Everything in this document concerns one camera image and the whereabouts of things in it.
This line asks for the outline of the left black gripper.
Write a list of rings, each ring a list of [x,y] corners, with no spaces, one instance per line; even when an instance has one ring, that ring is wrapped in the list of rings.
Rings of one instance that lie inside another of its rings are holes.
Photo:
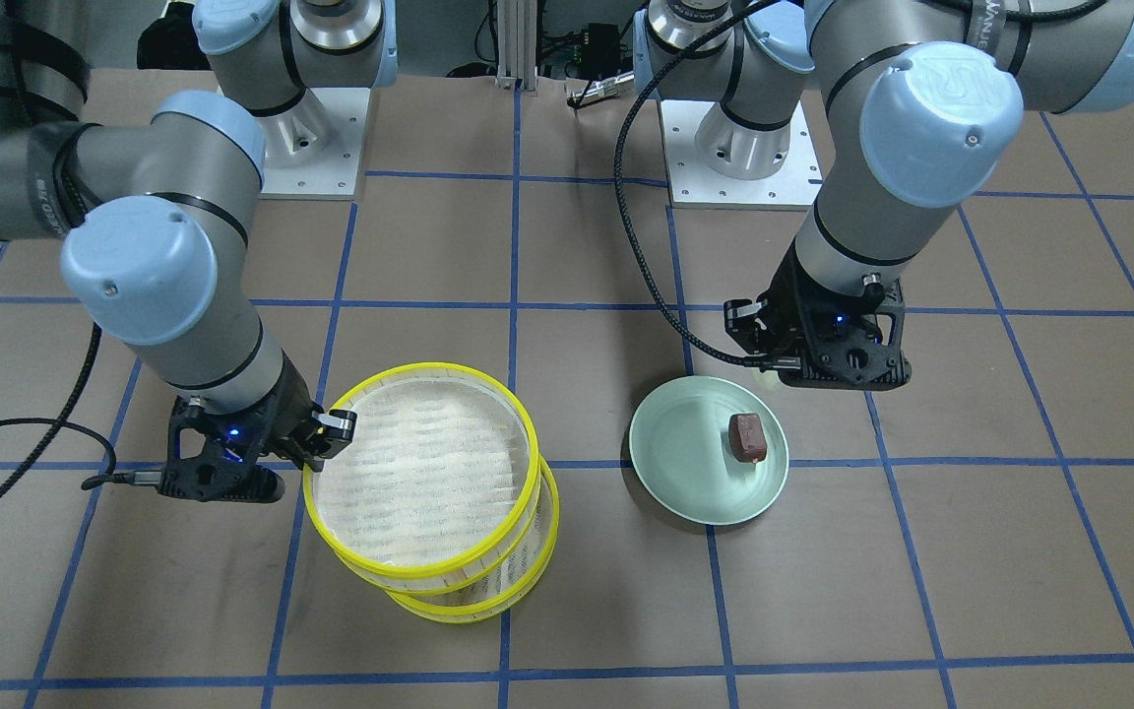
[[[761,368],[793,369],[795,361],[801,369],[819,366],[816,310],[824,306],[823,295],[789,251],[756,299],[723,302],[723,330],[759,358]]]

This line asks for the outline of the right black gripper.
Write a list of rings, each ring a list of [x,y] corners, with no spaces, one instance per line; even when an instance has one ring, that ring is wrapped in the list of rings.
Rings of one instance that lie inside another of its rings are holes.
[[[252,450],[295,464],[319,464],[342,453],[357,427],[356,412],[323,410],[312,400],[301,372],[284,355],[278,381],[252,410]]]

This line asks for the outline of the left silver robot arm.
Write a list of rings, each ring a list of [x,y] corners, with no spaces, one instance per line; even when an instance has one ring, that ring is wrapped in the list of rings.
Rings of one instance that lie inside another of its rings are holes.
[[[833,161],[756,299],[731,299],[733,366],[790,386],[894,389],[902,271],[993,174],[1029,111],[1134,103],[1134,1],[648,1],[638,99],[706,100],[711,167],[778,174],[815,81]]]

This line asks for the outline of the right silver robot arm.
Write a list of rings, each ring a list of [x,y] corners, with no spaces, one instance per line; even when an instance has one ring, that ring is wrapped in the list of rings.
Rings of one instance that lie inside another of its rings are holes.
[[[136,127],[82,120],[85,9],[0,1],[0,242],[59,239],[71,295],[194,410],[220,461],[335,455],[352,421],[312,400],[242,275],[272,153],[321,144],[314,91],[395,81],[396,5],[194,1],[184,34],[218,88]]]

